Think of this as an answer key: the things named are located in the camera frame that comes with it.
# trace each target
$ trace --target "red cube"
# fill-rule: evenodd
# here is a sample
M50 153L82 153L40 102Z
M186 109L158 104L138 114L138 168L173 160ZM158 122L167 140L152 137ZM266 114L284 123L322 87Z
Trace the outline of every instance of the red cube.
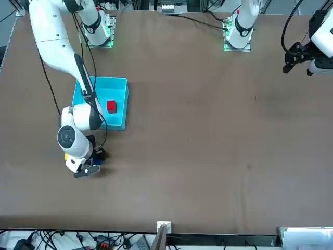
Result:
M115 100L108 100L106 103L106 110L110 113L110 114L114 114L117 112L117 103L115 102Z

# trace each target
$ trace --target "tabletop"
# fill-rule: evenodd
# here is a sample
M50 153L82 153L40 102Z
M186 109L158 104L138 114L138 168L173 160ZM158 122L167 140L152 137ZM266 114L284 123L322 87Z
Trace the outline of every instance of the tabletop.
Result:
M117 16L114 48L92 52L98 76L128 80L126 129L108 133L101 173L80 179L57 144L29 16L18 18L0 74L2 227L154 232L163 220L175 233L277 234L333 223L332 78L308 77L305 64L283 74L287 16L259 15L251 52L225 52L220 30L180 17ZM309 18L293 17L287 47ZM84 61L93 75L87 49ZM46 71L70 105L74 77Z

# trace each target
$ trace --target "black cable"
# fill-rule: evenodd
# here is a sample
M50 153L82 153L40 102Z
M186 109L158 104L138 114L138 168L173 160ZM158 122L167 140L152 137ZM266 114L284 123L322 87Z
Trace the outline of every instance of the black cable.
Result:
M321 10L323 10L323 9L325 8L326 4L328 4L329 1L330 1L330 0L326 0L326 1L325 1L325 3L324 3L324 4L322 5L322 7L321 7Z
M59 231L54 231L52 234L50 234L49 238L48 238L47 241L46 241L46 244L45 244L45 248L44 248L44 250L47 249L47 247L49 246L49 245L48 245L48 242L49 242L50 240L52 240L52 237L53 237L56 233L59 233ZM54 245L53 241L52 241L52 244L53 244L53 247L55 248L55 250L58 250L58 249L56 248L56 246Z
M96 237L93 237L92 234L90 232L88 232L88 234L90 235L91 238L93 238L94 241L97 241Z
M38 244L36 250L38 250L38 248L40 248L41 244L42 244L43 240L40 241L40 243Z
M76 17L75 14L74 14L74 18L75 18L75 21L76 21L76 23L78 24L78 26L79 26L79 28L80 28L81 34L82 34L82 36L83 36L83 39L84 39L84 41L85 41L85 43L86 43L86 46L88 47L88 50L89 50L89 52L90 52L91 57L92 57L92 61L93 61L93 65L94 65L94 73L95 73L95 80L94 80L93 90L95 91L95 85L96 85L96 79L97 79L97 72L96 72L96 65L95 65L95 60L94 60L94 57L93 57L93 53L92 53L92 51L90 50L90 47L89 47L89 45L88 45L88 39L86 39L85 35L83 34L83 31L82 31L82 29L81 29L81 26L79 25L79 21L78 21L78 19L77 19L77 17Z
M234 9L233 13L236 12L236 10L238 10L241 7L241 5L239 5L236 9Z
M106 120L105 120L104 116L98 111L98 109L95 108L90 102L88 102L88 104L94 109L94 111L96 111L96 112L97 112L97 113L103 118L103 120L104 120L104 122L105 122L105 136L104 136L104 141L101 143L100 146L98 146L99 148L102 148L103 145L104 145L105 142L106 142L106 138L107 138L107 135L108 135L108 125L107 125L107 123L106 123Z
M6 17L4 17L3 19L1 19L0 22L5 21L5 20L6 20L8 17L10 17L11 14L13 14L15 11L16 11L16 10L14 10L14 11L13 11L12 13L10 13L8 16L6 16Z
M108 232L108 240L109 240L109 247L110 247L110 234Z
M46 239L46 237L47 237L47 234L43 231L43 233L44 233L44 236L42 236L42 232L40 231L40 237L41 237L41 239L42 239L42 242L44 242L45 244L46 244L46 241L45 241L45 239Z
M301 43L304 41L304 39L306 38L306 35L309 33L309 30L307 31L307 33L305 34L305 36L303 37Z
M329 10L330 9L330 7L332 6L332 4L333 4L333 2L327 7L327 9L326 10Z
M131 236L128 237L127 239L130 240L131 238L133 238L133 237L136 236L136 235L137 235L137 233L131 235ZM120 247L117 248L117 250L119 250L119 249L121 249L122 247L124 247L124 242L123 242L123 244L120 245Z
M205 26L208 26L208 27L211 27L211 28L215 28L215 29L219 29L219 30L225 30L227 31L228 29L227 28L222 28L222 27L219 27L219 26L215 26L215 25L211 25L209 23L206 23L206 22L202 22L202 21L199 21L199 20L196 20L196 19L193 19L191 17L186 17L186 16L177 16L177 17L182 17L182 18L185 18L185 19L188 19L188 20L192 20L194 22L198 22L202 25L205 25Z
M286 23L285 23L285 26L283 28L283 31L282 31L282 36L281 36L281 45L282 45L282 48L283 50L288 53L289 55L291 56L300 56L300 55L303 55L304 53L302 52L298 52L298 53L294 53L294 52L291 52L289 51L286 46L285 46L285 34L286 34L286 30L287 30L287 27L288 27L288 24L292 18L292 16L295 14L296 10L298 9L298 7L300 6L300 4L303 2L303 0L299 0L298 3L296 4L295 8L292 10L292 12L290 13Z
M82 41L81 41L80 34L79 34L79 28L78 28L78 25L77 25L77 23L75 21L74 14L72 14L72 16L73 16L74 24L75 24L75 27L76 27L76 31L78 32L78 36L79 36L79 40L80 40L80 46L81 46L81 58L82 58L82 62L84 63L83 46L82 46Z
M50 87L50 90L51 90L51 93L52 93L52 97L53 97L53 100L54 100L54 104L56 105L56 108L57 108L58 114L60 115L60 109L59 109L59 107L58 107L58 103L57 103L56 97L55 97L55 95L54 95L52 85L51 85L51 83L50 83L50 80L48 79L48 76L47 76L47 73L46 73L46 70L45 70L45 66L44 66L44 62L43 62L42 57L41 57L40 54L39 54L39 56L40 56L40 60L41 60L41 64L42 64L42 68L43 68L43 71L44 71L44 75L45 75L46 81L47 81L48 86Z
M254 245L254 244L253 244L253 245L250 245L247 241L244 241L244 245L245 245L245 244L248 245L248 246L254 246L255 250L258 250L258 249L257 249L257 246Z
M82 235L79 234L79 232L76 232L76 238L78 238L78 240L80 241L80 244L83 247L83 249L87 250L87 248L82 243L83 237L82 237Z
M209 10L205 10L204 13L209 13L213 16L213 18L215 18L217 21L223 22L224 18L218 18L213 12L209 11Z
M217 2L218 2L218 0L216 0L214 3L212 3L212 4L206 9L206 11L209 10L211 7L213 7Z

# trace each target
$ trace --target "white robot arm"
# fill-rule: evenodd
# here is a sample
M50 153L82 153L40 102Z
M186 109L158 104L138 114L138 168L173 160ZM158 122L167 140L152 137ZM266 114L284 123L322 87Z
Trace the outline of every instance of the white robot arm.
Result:
M232 15L233 25L227 42L236 49L243 49L248 45L253 31L253 25L259 14L258 0L242 0L239 13Z
M290 49L286 49L284 46L284 35L295 9L291 13L286 22L281 40L282 47L286 52L286 65L283 67L284 73L289 73L296 64L305 61L311 61L307 69L308 76L315 73L333 73L333 9L323 10L323 7L317 10L309 20L310 41L306 45L296 42Z
M82 133L99 129L103 112L82 58L71 47L60 11L78 12L93 45L102 45L109 36L104 28L105 14L93 0L32 0L31 25L41 58L50 67L73 75L80 83L85 103L65 107L61 113L58 144L68 153L66 166L78 174L93 154L93 145Z

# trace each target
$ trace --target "blue tray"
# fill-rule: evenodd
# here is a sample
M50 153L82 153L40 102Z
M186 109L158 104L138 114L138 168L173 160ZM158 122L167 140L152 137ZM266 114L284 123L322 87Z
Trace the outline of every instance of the blue tray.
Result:
M95 77L90 77L94 84ZM129 98L129 88L126 78L118 77L97 77L95 91L103 109L103 116L108 124L108 130L124 130L126 124L127 101ZM109 114L106 110L107 100L115 100L117 112ZM75 84L72 105L84 103L81 87L78 81ZM100 126L105 129L105 122Z

